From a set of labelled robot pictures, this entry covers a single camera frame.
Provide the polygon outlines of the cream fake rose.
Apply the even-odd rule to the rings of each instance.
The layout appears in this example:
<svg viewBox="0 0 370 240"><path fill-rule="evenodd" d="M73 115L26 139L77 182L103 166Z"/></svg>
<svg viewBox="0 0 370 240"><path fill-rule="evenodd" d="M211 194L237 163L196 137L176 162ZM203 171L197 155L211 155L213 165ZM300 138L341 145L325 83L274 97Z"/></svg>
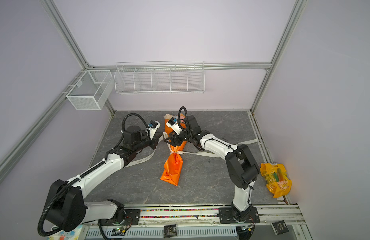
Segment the cream fake rose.
<svg viewBox="0 0 370 240"><path fill-rule="evenodd" d="M175 116L170 115L170 114L166 114L166 115L164 115L164 116L163 116L163 118L164 118L165 120L170 120L171 118L175 118Z"/></svg>

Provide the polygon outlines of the orange wrapping paper sheet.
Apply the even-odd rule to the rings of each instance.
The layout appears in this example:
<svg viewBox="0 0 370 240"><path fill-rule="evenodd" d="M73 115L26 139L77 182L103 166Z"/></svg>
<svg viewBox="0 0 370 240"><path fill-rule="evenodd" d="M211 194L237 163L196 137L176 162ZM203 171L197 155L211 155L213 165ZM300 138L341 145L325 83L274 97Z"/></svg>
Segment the orange wrapping paper sheet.
<svg viewBox="0 0 370 240"><path fill-rule="evenodd" d="M165 133L163 134L164 139L168 138L169 134L174 133L174 131L171 128L168 128L166 126L167 121L168 120L165 120L164 126ZM160 178L162 181L170 183L174 186L178 186L183 160L180 154L178 154L177 152L183 151L186 144L187 144L186 142L183 142L180 146L177 147L168 145L170 150L170 156L168 157L167 161L164 164L164 171Z"/></svg>

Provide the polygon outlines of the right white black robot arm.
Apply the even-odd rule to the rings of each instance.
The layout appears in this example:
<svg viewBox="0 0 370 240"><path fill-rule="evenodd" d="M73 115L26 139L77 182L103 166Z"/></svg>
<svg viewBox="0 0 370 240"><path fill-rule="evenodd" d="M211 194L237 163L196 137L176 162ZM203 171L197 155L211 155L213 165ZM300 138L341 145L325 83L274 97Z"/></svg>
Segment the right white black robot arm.
<svg viewBox="0 0 370 240"><path fill-rule="evenodd" d="M186 127L181 125L179 118L169 119L165 125L171 128L172 132L164 141L174 147L189 142L201 153L209 151L225 160L229 177L235 185L233 219L242 222L254 209L251 196L254 183L260 174L260 167L250 148L246 144L230 144L209 131L202 130L194 116L184 118L183 123Z"/></svg>

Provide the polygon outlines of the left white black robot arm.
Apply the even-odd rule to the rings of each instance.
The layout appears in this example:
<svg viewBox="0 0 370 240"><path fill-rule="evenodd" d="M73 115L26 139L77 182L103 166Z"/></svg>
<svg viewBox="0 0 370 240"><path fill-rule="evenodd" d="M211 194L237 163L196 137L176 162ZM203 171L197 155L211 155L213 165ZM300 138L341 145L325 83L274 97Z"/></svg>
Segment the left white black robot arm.
<svg viewBox="0 0 370 240"><path fill-rule="evenodd" d="M81 224L101 220L122 224L126 218L124 204L112 199L103 202L84 199L109 176L127 167L144 148L156 149L162 136L159 127L157 121L150 122L145 131L138 126L128 127L116 147L99 163L67 181L55 181L38 222L38 234L47 237L59 231L70 232Z"/></svg>

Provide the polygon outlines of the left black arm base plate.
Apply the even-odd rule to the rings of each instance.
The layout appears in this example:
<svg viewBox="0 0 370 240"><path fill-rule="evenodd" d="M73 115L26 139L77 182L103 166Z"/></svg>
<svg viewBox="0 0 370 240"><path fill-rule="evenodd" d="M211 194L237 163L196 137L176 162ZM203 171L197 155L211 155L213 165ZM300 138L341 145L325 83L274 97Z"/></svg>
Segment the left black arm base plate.
<svg viewBox="0 0 370 240"><path fill-rule="evenodd" d="M102 219L100 223L103 226L136 226L140 219L140 213L141 209L125 209L121 214L122 218Z"/></svg>

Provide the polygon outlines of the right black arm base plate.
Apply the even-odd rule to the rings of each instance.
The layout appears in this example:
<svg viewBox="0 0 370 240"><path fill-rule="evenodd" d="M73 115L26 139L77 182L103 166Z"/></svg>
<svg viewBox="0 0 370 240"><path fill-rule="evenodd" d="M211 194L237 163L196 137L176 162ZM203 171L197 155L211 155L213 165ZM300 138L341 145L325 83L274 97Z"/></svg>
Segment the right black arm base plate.
<svg viewBox="0 0 370 240"><path fill-rule="evenodd" d="M243 212L240 212L234 206L219 208L217 217L220 219L221 224L257 224L260 222L258 210L254 206L250 206Z"/></svg>

